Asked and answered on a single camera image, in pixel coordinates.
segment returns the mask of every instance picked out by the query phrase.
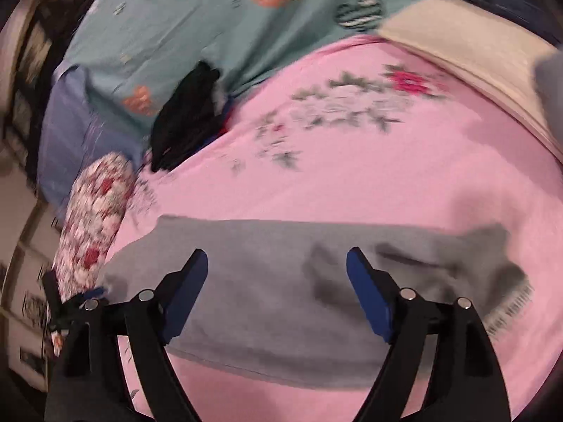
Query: gray cloth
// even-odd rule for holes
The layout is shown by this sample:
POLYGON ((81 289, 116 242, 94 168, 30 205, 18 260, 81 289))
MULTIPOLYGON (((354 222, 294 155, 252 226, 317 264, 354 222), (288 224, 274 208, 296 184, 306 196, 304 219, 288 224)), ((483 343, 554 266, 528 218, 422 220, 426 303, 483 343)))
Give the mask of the gray cloth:
POLYGON ((563 52, 540 60, 534 80, 551 134, 563 145, 563 52))
POLYGON ((466 296, 486 315, 526 281, 505 256, 507 238, 500 225, 456 237, 408 226, 161 217, 99 281, 111 301, 129 300, 201 248, 208 276, 169 352, 261 379, 365 387, 388 345, 360 307, 347 252, 359 246, 400 287, 447 303, 466 296))

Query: floral pillow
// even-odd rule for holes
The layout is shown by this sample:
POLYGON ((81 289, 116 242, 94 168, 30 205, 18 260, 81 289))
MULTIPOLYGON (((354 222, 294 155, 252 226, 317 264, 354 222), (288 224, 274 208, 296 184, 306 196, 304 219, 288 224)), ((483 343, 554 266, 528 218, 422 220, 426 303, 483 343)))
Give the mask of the floral pillow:
MULTIPOLYGON (((63 302, 94 287, 125 215, 134 181, 127 159, 110 153, 85 169, 72 185, 52 268, 63 302)), ((52 339, 58 355, 63 337, 54 334, 52 339)))

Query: teal fabric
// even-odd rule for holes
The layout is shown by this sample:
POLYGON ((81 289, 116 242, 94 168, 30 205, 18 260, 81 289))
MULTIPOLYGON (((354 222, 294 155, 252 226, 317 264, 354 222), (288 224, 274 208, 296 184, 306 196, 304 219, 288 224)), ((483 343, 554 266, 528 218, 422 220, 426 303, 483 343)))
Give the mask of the teal fabric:
MULTIPOLYGON (((415 1, 382 3, 389 15, 415 1)), ((356 34, 337 24, 335 13, 357 2, 288 0, 269 8, 254 0, 97 0, 65 63, 88 68, 88 94, 98 113, 141 138, 198 60, 221 69, 224 91, 239 96, 318 47, 356 34), (137 86, 150 90, 154 115, 122 105, 137 86)))

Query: mattress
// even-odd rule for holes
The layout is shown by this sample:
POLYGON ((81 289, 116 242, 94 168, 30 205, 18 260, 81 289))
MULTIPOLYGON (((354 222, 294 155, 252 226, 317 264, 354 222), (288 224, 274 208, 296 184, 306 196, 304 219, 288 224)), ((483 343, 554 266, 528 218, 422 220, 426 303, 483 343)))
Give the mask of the mattress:
MULTIPOLYGON (((323 47, 255 90, 234 127, 170 173, 143 171, 111 258, 161 215, 404 224, 461 233, 494 222, 533 299, 494 335, 513 418, 563 348, 563 186, 555 159, 474 89, 382 39, 323 47)), ((125 339, 137 410, 150 414, 125 339)), ((304 389, 181 359, 201 418, 348 422, 369 389, 304 389)), ((406 411, 420 406, 417 380, 406 411)))

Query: red flower print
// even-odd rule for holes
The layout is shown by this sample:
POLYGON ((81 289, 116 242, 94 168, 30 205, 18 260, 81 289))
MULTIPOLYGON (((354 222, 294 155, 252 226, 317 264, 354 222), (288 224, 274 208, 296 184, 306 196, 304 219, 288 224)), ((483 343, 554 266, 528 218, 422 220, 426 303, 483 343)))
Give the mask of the red flower print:
POLYGON ((85 269, 90 269, 92 265, 98 262, 100 257, 100 250, 96 248, 88 248, 84 253, 84 267, 85 269))
POLYGON ((106 193, 108 193, 110 191, 110 189, 112 188, 113 185, 113 178, 106 178, 102 181, 102 184, 100 186, 100 193, 102 195, 105 195, 106 193))
POLYGON ((429 89, 424 85, 428 81, 418 74, 408 71, 394 71, 390 79, 393 81, 393 88, 395 90, 413 95, 429 92, 429 89))

